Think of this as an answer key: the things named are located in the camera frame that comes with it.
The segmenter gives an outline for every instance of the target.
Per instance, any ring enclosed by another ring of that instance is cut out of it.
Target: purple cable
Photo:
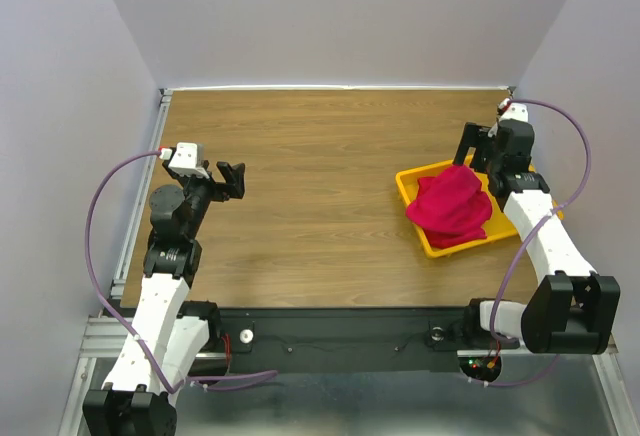
[[[93,285],[93,289],[95,289],[95,291],[96,291],[96,295],[98,296],[98,300],[100,301],[102,306],[104,306],[104,308],[109,312],[109,314],[111,314],[111,316],[113,316],[116,320],[118,320],[118,322],[120,324],[122,324],[122,326],[125,327],[125,329],[129,332],[129,334],[131,334],[134,338],[135,337],[138,338],[137,342],[140,345],[140,349],[142,349],[142,352],[147,357],[147,360],[149,361],[149,364],[151,365],[151,368],[153,369],[153,372],[156,373],[156,375],[158,376],[158,379],[162,383],[162,386],[164,386],[164,388],[167,390],[167,392],[169,394],[174,394],[175,392],[178,391],[178,389],[180,389],[182,387],[182,385],[185,383],[185,381],[184,380],[179,381],[175,386],[171,386],[171,383],[169,383],[169,381],[167,380],[167,377],[162,372],[162,368],[158,364],[158,361],[156,360],[156,358],[153,356],[153,353],[149,349],[149,346],[147,346],[147,343],[144,342],[144,340],[140,337],[140,334],[135,330],[135,328],[131,325],[131,323],[129,323],[129,321],[124,319],[122,317],[122,315],[120,315],[120,313],[118,313],[118,311],[116,311],[116,309],[113,306],[111,306],[109,301],[107,301],[107,299],[102,294],[102,291],[100,290],[100,285],[98,284],[98,280],[96,278],[96,273],[93,270],[93,263],[91,262],[91,245],[90,245],[91,221],[93,220],[93,212],[94,212],[94,210],[96,208],[96,203],[98,202],[98,198],[100,197],[100,194],[102,193],[102,190],[104,189],[106,184],[109,182],[111,177],[119,169],[122,169],[123,167],[125,167],[129,163],[137,161],[138,159],[146,158],[146,157],[149,157],[149,156],[160,156],[160,151],[148,151],[146,153],[138,154],[136,156],[132,156],[131,158],[125,159],[124,161],[122,161],[121,163],[116,165],[111,171],[109,171],[107,173],[107,175],[104,177],[104,179],[102,180],[102,182],[98,186],[98,189],[96,189],[96,192],[93,195],[93,199],[91,200],[91,204],[89,205],[89,211],[87,213],[87,223],[86,223],[85,228],[84,228],[84,259],[87,262],[87,271],[89,272],[89,278],[91,279],[91,284]],[[258,381],[253,381],[252,383],[241,385],[241,387],[240,386],[239,387],[235,387],[234,386],[234,387],[228,387],[228,388],[224,388],[224,389],[223,388],[219,388],[219,390],[221,390],[221,391],[223,391],[223,390],[224,391],[231,391],[233,389],[244,389],[244,388],[248,388],[248,387],[254,386],[256,384],[262,383],[262,382],[266,381],[267,379],[271,379],[271,378],[275,377],[278,374],[278,372],[276,370],[272,370],[272,371],[264,371],[263,373],[255,373],[255,374],[243,374],[243,375],[233,375],[233,376],[211,376],[211,378],[217,378],[217,379],[207,379],[207,378],[203,377],[203,378],[189,378],[189,380],[190,381],[196,381],[196,380],[201,380],[201,381],[204,381],[204,380],[208,380],[208,381],[233,381],[233,380],[238,380],[238,379],[250,379],[250,378],[254,378],[254,377],[259,377],[259,376],[262,376],[265,373],[269,373],[269,377],[268,378],[259,379]]]
[[[193,377],[193,378],[187,378],[187,381],[197,384],[198,386],[202,387],[205,391],[238,391],[240,389],[251,388],[252,386],[255,386],[257,384],[266,383],[270,379],[275,378],[277,375],[278,375],[278,371],[276,371],[275,369],[271,369],[269,371],[262,371],[260,373],[253,373],[253,374],[236,374],[232,376]],[[260,379],[258,379],[257,381],[252,381],[250,383],[240,384],[236,386],[206,387],[201,384],[207,381],[238,381],[238,380],[252,379],[252,378],[260,378]]]

